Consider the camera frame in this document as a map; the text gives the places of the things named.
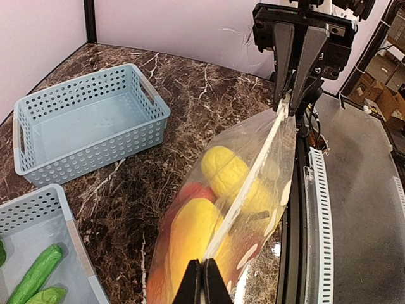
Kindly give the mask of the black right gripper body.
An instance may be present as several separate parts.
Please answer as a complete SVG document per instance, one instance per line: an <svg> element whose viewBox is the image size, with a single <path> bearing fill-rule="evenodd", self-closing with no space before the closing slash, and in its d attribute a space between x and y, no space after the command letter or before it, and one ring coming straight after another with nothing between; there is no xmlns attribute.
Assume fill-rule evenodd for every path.
<svg viewBox="0 0 405 304"><path fill-rule="evenodd" d="M274 24L291 23L294 26L291 58L292 67L296 69L308 28L324 28L328 30L328 40L321 49L323 57L316 64L322 67L321 76L326 79L337 79L340 72L345 69L355 36L353 21L314 10L265 3L257 4L252 15L254 43L259 52L271 51L276 46L273 38Z"/></svg>

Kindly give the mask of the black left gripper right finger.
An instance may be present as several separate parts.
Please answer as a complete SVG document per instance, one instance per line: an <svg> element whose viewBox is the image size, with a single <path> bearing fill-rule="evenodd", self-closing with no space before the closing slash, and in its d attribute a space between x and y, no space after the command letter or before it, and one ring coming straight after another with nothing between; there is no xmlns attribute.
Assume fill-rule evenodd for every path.
<svg viewBox="0 0 405 304"><path fill-rule="evenodd" d="M202 290L205 303L233 303L216 261L212 258L205 260L202 266Z"/></svg>

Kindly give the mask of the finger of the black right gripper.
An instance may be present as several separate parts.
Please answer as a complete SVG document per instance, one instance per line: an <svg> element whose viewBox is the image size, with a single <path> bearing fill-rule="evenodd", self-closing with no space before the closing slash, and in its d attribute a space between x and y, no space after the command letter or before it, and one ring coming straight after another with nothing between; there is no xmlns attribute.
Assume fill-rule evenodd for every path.
<svg viewBox="0 0 405 304"><path fill-rule="evenodd" d="M276 22L273 25L273 42L275 58L275 111L283 98L292 93L294 88L294 72L292 69L292 51L294 45L294 25Z"/></svg>
<svg viewBox="0 0 405 304"><path fill-rule="evenodd" d="M316 62L318 61L321 50L329 38L328 25L325 27L309 26L304 37L301 50L301 57L297 67L294 89L289 105L289 115L294 116L302 101L302 95L306 81L311 75Z"/></svg>

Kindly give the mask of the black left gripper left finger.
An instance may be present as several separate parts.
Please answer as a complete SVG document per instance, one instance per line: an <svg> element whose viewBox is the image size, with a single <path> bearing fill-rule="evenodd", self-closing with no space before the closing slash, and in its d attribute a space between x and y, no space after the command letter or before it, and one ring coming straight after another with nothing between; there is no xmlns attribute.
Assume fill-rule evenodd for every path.
<svg viewBox="0 0 405 304"><path fill-rule="evenodd" d="M173 304L201 303L201 269L199 260L188 263Z"/></svg>

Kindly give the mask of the orange toy carrot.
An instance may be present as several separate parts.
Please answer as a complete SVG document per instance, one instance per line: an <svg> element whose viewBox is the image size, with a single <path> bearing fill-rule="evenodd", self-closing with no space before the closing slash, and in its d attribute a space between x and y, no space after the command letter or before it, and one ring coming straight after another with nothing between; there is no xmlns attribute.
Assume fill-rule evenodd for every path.
<svg viewBox="0 0 405 304"><path fill-rule="evenodd" d="M238 218L230 223L210 199L176 198L166 212L154 249L147 282L148 303L171 303L180 287L188 263L202 261L212 239L225 222L228 234L216 252L215 261L226 290L235 286L236 241L233 233Z"/></svg>

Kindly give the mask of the clear dotted zip top bag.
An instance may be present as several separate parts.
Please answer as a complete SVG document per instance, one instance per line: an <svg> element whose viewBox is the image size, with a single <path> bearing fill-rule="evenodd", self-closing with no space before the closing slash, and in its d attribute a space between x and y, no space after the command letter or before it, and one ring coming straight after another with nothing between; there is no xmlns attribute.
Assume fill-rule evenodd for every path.
<svg viewBox="0 0 405 304"><path fill-rule="evenodd" d="M165 213L148 303L230 303L289 200L296 148L290 99L215 136Z"/></svg>

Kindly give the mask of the red toy strawberry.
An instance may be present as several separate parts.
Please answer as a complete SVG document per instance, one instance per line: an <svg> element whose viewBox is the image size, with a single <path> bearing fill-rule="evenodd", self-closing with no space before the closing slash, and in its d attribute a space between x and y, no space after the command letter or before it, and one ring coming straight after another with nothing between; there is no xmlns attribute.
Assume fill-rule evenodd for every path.
<svg viewBox="0 0 405 304"><path fill-rule="evenodd" d="M181 188L174 203L178 206L182 206L194 198L205 198L212 203L216 201L216 195L209 186L206 186L201 182L190 182L186 183Z"/></svg>

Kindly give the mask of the yellow toy corn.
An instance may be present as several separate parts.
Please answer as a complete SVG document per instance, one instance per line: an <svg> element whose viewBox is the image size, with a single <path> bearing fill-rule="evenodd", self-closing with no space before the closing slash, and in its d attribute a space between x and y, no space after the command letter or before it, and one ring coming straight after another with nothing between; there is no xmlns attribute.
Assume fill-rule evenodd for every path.
<svg viewBox="0 0 405 304"><path fill-rule="evenodd" d="M249 167L230 149L214 146L205 152L201 160L201 171L216 197L223 201L223 208L228 210L249 173ZM249 189L241 213L272 213L274 209L275 199L272 193L264 182L257 178Z"/></svg>

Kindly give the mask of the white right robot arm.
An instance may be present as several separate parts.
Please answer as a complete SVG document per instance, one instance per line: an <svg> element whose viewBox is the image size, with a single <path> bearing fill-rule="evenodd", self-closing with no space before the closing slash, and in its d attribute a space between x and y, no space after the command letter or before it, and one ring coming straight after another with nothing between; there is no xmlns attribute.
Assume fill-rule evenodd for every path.
<svg viewBox="0 0 405 304"><path fill-rule="evenodd" d="M326 79L337 80L349 60L355 24L333 15L332 3L258 3L252 11L258 51L273 52L273 100L286 104L292 117L319 97Z"/></svg>

